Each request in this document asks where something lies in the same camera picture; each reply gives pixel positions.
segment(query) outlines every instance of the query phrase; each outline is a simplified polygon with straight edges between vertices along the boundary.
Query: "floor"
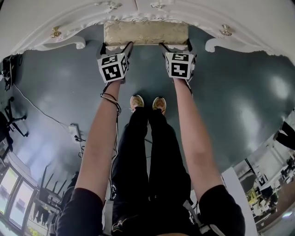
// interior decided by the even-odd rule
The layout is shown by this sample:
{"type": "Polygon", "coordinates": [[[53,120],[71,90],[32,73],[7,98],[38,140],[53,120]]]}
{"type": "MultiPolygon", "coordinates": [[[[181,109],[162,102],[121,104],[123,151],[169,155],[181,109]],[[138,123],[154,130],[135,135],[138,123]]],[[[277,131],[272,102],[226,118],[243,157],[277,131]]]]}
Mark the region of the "floor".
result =
{"type": "MultiPolygon", "coordinates": [[[[92,26],[79,35],[87,41],[81,50],[69,45],[25,52],[17,72],[17,86],[47,115],[66,125],[78,124],[86,139],[104,87],[95,59],[103,42],[103,28],[92,26]]],[[[224,48],[206,52],[205,43],[211,36],[195,27],[189,28],[189,37],[198,53],[190,84],[212,139],[216,162],[224,171],[252,154],[295,107],[295,67],[287,58],[265,52],[239,53],[224,48]]],[[[166,98],[166,117],[180,142],[176,94],[157,46],[134,47],[126,84],[119,95],[119,136],[131,116],[129,101],[134,94],[142,95],[148,105],[156,96],[166,98]]],[[[28,138],[13,134],[14,153],[39,182],[48,164],[54,172],[52,181],[69,179],[81,163],[79,145],[15,88],[0,98],[6,101],[10,95],[15,97],[16,112],[27,114],[21,127],[30,132],[28,138]]],[[[147,139],[152,139],[150,132],[147,139]]],[[[146,142],[146,150],[149,157],[150,143],[146,142]]]]}

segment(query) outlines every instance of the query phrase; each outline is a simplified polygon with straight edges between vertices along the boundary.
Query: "power strip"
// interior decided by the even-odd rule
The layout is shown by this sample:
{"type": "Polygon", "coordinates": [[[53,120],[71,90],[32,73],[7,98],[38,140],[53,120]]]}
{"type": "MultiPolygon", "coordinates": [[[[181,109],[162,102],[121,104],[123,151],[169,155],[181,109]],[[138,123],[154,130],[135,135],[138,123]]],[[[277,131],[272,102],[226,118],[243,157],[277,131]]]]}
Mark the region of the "power strip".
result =
{"type": "Polygon", "coordinates": [[[80,133],[79,133],[78,126],[75,125],[75,124],[69,125],[69,131],[70,131],[70,135],[72,137],[73,142],[74,143],[79,143],[79,142],[76,141],[76,138],[80,138],[80,133]]]}

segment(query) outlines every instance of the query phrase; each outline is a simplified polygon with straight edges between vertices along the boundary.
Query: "t-shirt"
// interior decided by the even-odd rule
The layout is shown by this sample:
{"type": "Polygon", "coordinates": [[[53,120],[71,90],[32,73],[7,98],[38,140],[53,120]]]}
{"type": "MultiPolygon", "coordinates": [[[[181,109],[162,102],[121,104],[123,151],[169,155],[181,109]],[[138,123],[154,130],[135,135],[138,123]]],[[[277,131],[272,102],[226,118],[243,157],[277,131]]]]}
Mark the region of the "t-shirt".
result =
{"type": "MultiPolygon", "coordinates": [[[[241,208],[223,185],[209,189],[201,197],[199,207],[202,223],[217,226],[226,236],[245,235],[245,220],[241,208]]],[[[75,189],[58,221],[57,236],[101,235],[102,209],[103,203],[98,195],[87,189],[75,189]]],[[[116,229],[113,235],[200,235],[198,230],[192,231],[188,217],[179,218],[180,211],[174,206],[169,209],[171,210],[165,209],[164,213],[160,206],[144,207],[139,215],[113,222],[113,230],[116,229]]]]}

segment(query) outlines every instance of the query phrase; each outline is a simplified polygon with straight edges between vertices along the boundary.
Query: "gold knob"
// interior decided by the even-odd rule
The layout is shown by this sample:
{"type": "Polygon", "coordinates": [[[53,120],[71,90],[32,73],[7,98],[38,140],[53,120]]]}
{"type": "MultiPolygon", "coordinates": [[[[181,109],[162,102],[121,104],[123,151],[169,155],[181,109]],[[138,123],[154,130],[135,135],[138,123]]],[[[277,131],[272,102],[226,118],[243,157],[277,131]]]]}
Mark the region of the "gold knob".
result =
{"type": "Polygon", "coordinates": [[[53,33],[50,35],[51,38],[56,38],[61,35],[61,32],[59,31],[59,26],[56,26],[52,29],[53,33]]]}
{"type": "Polygon", "coordinates": [[[222,25],[223,29],[220,30],[221,34],[224,36],[231,36],[232,35],[232,29],[227,24],[222,25]]]}

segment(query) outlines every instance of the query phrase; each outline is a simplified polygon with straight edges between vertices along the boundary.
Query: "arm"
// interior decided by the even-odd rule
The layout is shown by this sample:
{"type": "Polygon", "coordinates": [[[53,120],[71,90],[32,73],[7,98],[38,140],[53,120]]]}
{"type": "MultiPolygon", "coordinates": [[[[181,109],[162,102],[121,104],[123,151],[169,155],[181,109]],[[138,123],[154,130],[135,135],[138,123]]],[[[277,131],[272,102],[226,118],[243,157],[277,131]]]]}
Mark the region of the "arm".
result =
{"type": "MultiPolygon", "coordinates": [[[[116,100],[118,100],[120,83],[120,81],[114,81],[106,90],[106,93],[114,96],[116,100]]],[[[117,107],[110,101],[102,99],[90,128],[75,186],[75,188],[88,189],[94,192],[102,201],[106,197],[110,175],[116,138],[116,119],[117,107]]]]}
{"type": "Polygon", "coordinates": [[[223,184],[212,155],[211,143],[194,99],[182,79],[174,79],[181,140],[189,175],[197,199],[214,186],[223,184]]]}

